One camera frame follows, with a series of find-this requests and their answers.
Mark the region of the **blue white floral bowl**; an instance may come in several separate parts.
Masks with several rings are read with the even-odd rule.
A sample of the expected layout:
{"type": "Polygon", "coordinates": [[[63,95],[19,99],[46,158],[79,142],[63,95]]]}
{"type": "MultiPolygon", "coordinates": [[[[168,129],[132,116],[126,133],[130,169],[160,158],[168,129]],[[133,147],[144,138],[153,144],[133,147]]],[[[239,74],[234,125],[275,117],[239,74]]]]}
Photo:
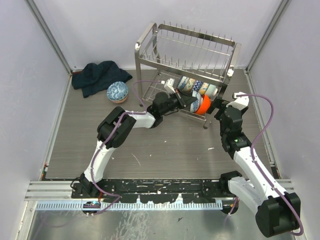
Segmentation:
{"type": "Polygon", "coordinates": [[[196,98],[196,101],[190,105],[190,112],[195,113],[200,108],[203,100],[201,94],[195,90],[192,91],[192,96],[196,98]]]}

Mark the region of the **plain orange bowl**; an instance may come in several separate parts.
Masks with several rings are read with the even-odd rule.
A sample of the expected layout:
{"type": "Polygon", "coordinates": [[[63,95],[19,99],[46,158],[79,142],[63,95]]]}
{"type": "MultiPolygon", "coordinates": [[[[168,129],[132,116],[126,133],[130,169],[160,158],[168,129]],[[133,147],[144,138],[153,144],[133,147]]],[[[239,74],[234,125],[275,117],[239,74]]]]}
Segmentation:
{"type": "Polygon", "coordinates": [[[195,113],[197,115],[204,115],[210,106],[211,106],[211,100],[206,94],[204,94],[202,97],[202,103],[200,104],[198,110],[195,113]]]}

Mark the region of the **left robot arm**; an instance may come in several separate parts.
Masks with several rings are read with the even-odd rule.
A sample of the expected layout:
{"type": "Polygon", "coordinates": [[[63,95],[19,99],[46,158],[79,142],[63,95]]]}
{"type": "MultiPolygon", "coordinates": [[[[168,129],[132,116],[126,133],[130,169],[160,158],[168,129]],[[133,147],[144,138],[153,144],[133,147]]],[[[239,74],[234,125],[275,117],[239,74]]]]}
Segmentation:
{"type": "Polygon", "coordinates": [[[71,186],[73,197],[98,198],[106,195],[119,198],[119,194],[107,192],[101,184],[105,168],[115,150],[125,142],[133,129],[156,128],[165,115],[189,107],[197,100],[191,93],[177,90],[170,95],[165,92],[157,93],[152,104],[142,112],[115,107],[97,127],[94,154],[86,170],[77,178],[79,183],[71,186]]]}

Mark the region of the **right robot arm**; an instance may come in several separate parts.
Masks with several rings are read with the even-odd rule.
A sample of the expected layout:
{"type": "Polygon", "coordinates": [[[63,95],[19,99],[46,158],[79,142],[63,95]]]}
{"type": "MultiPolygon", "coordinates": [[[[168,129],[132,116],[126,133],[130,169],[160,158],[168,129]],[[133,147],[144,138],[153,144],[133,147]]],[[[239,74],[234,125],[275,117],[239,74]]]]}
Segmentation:
{"type": "Polygon", "coordinates": [[[223,173],[219,179],[219,191],[225,197],[235,195],[253,212],[260,232],[267,238],[290,232],[304,233],[300,218],[301,200],[289,193],[269,173],[260,161],[251,142],[243,133],[243,114],[249,107],[249,95],[235,93],[229,102],[217,97],[211,108],[217,109],[215,118],[220,124],[222,147],[244,171],[245,179],[238,171],[223,173]]]}

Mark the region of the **stainless steel dish rack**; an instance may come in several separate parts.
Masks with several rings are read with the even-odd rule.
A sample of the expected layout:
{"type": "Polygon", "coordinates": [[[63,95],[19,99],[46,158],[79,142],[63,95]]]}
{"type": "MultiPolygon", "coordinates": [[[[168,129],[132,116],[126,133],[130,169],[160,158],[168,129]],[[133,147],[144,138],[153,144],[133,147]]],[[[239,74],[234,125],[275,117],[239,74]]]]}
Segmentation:
{"type": "Polygon", "coordinates": [[[222,98],[237,66],[242,45],[226,36],[188,26],[150,22],[134,46],[138,96],[151,102],[165,91],[160,81],[181,77],[217,87],[222,98]]]}

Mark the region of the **orange floral back bowl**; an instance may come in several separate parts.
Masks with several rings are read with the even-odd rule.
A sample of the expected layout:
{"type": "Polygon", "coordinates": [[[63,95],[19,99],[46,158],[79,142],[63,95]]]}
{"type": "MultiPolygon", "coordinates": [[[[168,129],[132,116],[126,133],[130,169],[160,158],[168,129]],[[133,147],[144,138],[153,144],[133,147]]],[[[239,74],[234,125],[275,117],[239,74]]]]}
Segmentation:
{"type": "Polygon", "coordinates": [[[195,83],[196,83],[196,80],[193,79],[193,78],[190,78],[190,79],[188,80],[188,82],[187,82],[184,90],[185,90],[186,92],[191,92],[191,91],[193,90],[193,88],[194,88],[195,83]]]}

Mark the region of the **green grid back bowl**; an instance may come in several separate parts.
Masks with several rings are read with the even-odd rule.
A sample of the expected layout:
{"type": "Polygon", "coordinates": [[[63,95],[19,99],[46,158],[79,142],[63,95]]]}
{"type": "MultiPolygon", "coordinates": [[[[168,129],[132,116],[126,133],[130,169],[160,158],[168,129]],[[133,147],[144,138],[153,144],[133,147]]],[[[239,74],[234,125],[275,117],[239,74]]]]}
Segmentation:
{"type": "Polygon", "coordinates": [[[218,92],[218,87],[216,85],[210,84],[205,92],[205,95],[211,98],[215,96],[217,92],[218,92]]]}

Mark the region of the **blue swirl back bowl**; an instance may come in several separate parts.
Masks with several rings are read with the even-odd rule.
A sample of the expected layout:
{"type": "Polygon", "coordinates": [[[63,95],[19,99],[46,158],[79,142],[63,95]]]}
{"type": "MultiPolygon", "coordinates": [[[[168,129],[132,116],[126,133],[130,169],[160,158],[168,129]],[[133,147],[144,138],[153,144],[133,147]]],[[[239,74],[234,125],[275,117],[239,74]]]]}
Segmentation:
{"type": "Polygon", "coordinates": [[[182,76],[177,84],[177,89],[182,91],[189,81],[189,77],[182,76]]]}

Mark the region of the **yellow orange back bowl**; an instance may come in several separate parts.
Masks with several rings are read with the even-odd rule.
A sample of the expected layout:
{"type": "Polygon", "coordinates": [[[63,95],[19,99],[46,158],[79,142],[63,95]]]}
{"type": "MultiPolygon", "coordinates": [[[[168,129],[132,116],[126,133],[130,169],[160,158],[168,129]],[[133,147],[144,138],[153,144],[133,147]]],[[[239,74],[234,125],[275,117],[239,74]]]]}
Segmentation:
{"type": "Polygon", "coordinates": [[[203,96],[206,93],[206,91],[208,90],[209,86],[210,86],[209,83],[203,82],[200,89],[198,90],[199,94],[201,96],[203,96]]]}

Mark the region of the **dark blue crumpled cloth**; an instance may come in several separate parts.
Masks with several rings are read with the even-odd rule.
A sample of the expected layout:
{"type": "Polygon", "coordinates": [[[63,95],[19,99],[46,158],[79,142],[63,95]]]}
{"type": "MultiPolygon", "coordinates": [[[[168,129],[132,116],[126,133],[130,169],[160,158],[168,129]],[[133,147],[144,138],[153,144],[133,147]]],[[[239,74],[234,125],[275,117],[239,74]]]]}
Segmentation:
{"type": "Polygon", "coordinates": [[[82,90],[83,98],[88,98],[107,90],[115,82],[126,83],[132,78],[114,61],[107,60],[99,64],[88,63],[82,71],[73,73],[71,85],[75,90],[82,90]]]}

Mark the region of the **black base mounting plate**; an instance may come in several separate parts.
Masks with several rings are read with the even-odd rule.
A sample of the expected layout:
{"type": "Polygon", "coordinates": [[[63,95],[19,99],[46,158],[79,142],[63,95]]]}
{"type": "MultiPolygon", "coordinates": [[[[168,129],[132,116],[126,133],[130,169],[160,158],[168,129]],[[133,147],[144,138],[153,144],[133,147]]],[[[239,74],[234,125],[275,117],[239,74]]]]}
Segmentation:
{"type": "Polygon", "coordinates": [[[95,186],[90,192],[81,183],[74,183],[73,199],[97,199],[111,203],[120,196],[121,203],[143,204],[175,203],[182,198],[184,204],[215,203],[216,199],[233,199],[234,194],[222,190],[217,179],[102,179],[97,185],[110,195],[101,193],[95,186]]]}

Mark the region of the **aluminium frame rail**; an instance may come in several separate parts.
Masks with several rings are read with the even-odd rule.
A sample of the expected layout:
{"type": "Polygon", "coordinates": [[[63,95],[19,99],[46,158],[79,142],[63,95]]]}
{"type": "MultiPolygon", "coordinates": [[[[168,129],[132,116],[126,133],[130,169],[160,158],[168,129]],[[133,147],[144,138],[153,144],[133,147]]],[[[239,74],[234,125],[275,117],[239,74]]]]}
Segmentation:
{"type": "MultiPolygon", "coordinates": [[[[72,185],[79,183],[78,180],[73,181],[33,181],[29,184],[25,198],[27,200],[35,201],[45,201],[45,200],[101,200],[101,196],[98,198],[72,198],[72,185]]],[[[231,193],[223,186],[219,181],[222,190],[226,190],[228,193],[231,193]]],[[[271,186],[268,183],[262,184],[262,189],[258,190],[249,179],[240,178],[240,183],[237,183],[235,186],[235,192],[232,193],[236,196],[242,196],[243,194],[248,193],[253,197],[254,200],[263,201],[270,196],[278,197],[278,194],[272,190],[271,186]]],[[[218,198],[215,201],[223,200],[230,201],[234,198],[218,198]]]]}

